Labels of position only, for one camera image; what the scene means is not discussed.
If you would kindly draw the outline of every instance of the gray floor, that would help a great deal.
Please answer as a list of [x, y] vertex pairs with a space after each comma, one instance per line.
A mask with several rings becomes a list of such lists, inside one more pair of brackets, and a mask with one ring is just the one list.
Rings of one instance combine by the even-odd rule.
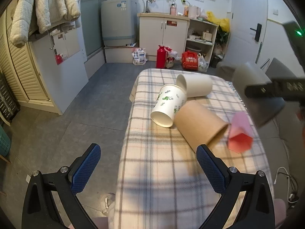
[[[104, 64], [62, 115], [21, 107], [11, 127], [4, 129], [12, 139], [8, 159], [0, 160], [0, 207], [17, 228], [21, 228], [27, 174], [35, 170], [56, 172], [81, 156], [91, 143], [101, 146], [102, 156], [84, 191], [77, 195], [91, 217], [102, 216], [100, 197], [116, 191], [119, 158], [131, 102], [129, 95], [137, 75], [155, 62], [135, 66]], [[176, 64], [174, 69], [182, 69]], [[209, 68], [208, 74], [215, 69]], [[65, 224], [70, 224], [55, 195]]]

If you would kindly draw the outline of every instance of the blue gripper pad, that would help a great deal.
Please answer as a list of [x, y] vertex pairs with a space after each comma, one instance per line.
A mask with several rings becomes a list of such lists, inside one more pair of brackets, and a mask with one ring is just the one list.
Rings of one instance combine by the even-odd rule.
[[95, 144], [94, 148], [73, 175], [71, 191], [74, 195], [83, 191], [100, 158], [101, 148]]
[[197, 147], [196, 157], [214, 191], [219, 194], [224, 194], [226, 190], [225, 177], [202, 146]]

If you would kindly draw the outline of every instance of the plaid tablecloth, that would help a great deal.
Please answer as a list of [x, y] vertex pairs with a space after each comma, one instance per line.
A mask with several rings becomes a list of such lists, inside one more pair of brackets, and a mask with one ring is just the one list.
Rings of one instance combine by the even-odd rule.
[[[220, 197], [178, 129], [175, 126], [160, 127], [150, 119], [161, 87], [174, 84], [181, 73], [185, 72], [147, 69], [135, 82], [120, 159], [114, 217], [109, 218], [113, 222], [110, 227], [114, 229], [197, 229]], [[246, 112], [239, 96], [226, 81], [210, 77], [213, 90], [207, 97], [195, 98], [198, 102], [228, 122], [236, 112]], [[228, 130], [211, 150], [227, 166], [235, 166], [240, 172], [263, 170], [273, 193], [265, 151], [252, 121], [251, 126], [254, 131], [251, 150], [243, 154], [230, 151], [226, 145]], [[244, 192], [240, 194], [226, 227], [233, 223], [243, 196]]]

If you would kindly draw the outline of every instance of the wooden countertop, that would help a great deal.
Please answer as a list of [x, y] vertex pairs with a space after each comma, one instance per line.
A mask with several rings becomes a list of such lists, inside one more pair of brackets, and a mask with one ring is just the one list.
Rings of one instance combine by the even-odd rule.
[[169, 19], [184, 20], [184, 21], [190, 20], [190, 18], [182, 15], [170, 15], [166, 13], [138, 13], [138, 17], [161, 17], [161, 18], [169, 18]]

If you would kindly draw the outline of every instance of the red shopping bag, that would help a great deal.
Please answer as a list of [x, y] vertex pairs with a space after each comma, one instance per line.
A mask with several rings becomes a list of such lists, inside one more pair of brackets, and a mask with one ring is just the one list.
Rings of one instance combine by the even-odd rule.
[[191, 51], [182, 53], [182, 67], [184, 69], [198, 70], [197, 53]]

